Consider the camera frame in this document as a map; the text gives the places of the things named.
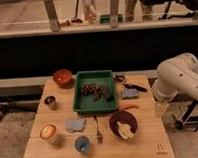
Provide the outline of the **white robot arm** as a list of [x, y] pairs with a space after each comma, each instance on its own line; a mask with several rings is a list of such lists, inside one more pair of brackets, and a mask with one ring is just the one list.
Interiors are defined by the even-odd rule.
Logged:
[[158, 101], [171, 102], [179, 91], [198, 101], [198, 58], [191, 53], [182, 53], [162, 61], [157, 66], [157, 79], [152, 86]]

